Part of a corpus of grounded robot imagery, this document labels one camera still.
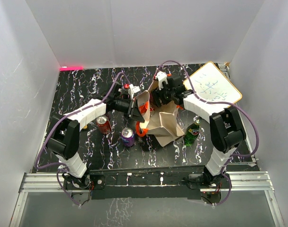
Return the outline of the white board wooden frame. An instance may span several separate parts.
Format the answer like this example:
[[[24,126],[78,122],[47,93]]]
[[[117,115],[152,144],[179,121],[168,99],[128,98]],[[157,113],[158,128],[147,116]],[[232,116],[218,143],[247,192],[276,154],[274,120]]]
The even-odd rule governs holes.
[[[194,88],[199,97],[210,102],[236,103],[243,97],[211,61],[200,67],[189,79],[184,80],[183,84],[187,90]]]

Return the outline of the purple soda can front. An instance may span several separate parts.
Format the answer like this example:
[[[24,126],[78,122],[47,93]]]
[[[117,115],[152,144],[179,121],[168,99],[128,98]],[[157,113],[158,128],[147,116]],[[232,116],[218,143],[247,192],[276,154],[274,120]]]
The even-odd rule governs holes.
[[[135,134],[131,128],[124,128],[121,131],[121,139],[126,147],[131,147],[135,143]]]

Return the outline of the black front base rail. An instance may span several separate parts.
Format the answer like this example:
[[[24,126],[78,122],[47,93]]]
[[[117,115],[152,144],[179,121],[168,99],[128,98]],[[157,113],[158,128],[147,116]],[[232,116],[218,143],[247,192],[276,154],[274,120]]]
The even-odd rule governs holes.
[[[67,190],[84,190],[92,200],[113,198],[187,198],[199,200],[204,190],[229,189],[228,173],[212,176],[204,166],[88,170],[81,179],[63,174]]]

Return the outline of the red cola can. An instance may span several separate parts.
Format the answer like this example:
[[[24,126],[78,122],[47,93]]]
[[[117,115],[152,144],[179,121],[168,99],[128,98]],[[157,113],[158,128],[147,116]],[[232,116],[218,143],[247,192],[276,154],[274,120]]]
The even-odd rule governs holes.
[[[96,125],[102,134],[109,134],[111,132],[110,122],[106,115],[99,116],[96,119]]]
[[[153,114],[155,112],[155,107],[150,105],[150,114]]]

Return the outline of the pink marker strip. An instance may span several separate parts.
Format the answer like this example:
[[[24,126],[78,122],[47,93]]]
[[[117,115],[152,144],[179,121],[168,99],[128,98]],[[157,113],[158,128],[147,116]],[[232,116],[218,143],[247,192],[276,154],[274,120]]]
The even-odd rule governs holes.
[[[60,71],[83,70],[83,67],[61,67]]]

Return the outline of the beige canvas bag orange handles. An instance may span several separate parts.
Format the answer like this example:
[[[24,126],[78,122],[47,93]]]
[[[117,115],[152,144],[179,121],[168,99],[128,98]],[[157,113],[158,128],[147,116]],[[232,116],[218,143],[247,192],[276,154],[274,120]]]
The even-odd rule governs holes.
[[[145,122],[137,122],[135,131],[139,137],[153,135],[158,143],[164,147],[184,135],[183,129],[177,122],[179,106],[173,101],[157,107],[153,104],[151,91],[158,87],[158,82],[153,81],[149,88],[137,96],[140,113]],[[150,105],[155,107],[155,112],[150,114]]]

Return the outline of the green glass bottle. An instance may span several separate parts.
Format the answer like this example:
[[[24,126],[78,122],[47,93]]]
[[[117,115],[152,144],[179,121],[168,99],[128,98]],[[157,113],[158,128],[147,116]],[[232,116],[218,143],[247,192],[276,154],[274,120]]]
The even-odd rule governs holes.
[[[191,146],[198,138],[200,131],[200,119],[197,118],[187,129],[184,135],[184,145]]]

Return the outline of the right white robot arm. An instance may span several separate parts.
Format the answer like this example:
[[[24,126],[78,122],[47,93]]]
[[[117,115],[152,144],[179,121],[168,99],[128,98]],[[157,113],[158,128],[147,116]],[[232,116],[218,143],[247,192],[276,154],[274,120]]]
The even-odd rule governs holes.
[[[173,101],[184,109],[198,114],[209,123],[213,151],[201,175],[189,175],[190,184],[216,187],[226,177],[226,166],[237,147],[246,140],[246,133],[236,105],[228,103],[227,108],[208,113],[211,104],[200,98],[193,88],[186,89],[180,76],[168,76],[159,71],[154,80],[158,82],[151,91],[157,107],[164,107]]]

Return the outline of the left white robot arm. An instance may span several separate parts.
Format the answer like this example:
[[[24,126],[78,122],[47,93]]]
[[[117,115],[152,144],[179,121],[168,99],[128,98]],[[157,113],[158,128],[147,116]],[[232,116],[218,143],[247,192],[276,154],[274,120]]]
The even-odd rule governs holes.
[[[84,189],[90,184],[86,164],[78,153],[80,131],[98,117],[110,111],[119,111],[138,122],[144,122],[137,101],[140,92],[139,86],[132,84],[125,87],[118,82],[111,85],[108,92],[97,94],[87,104],[62,118],[52,119],[52,129],[47,136],[46,147],[52,151],[74,177],[73,182]]]

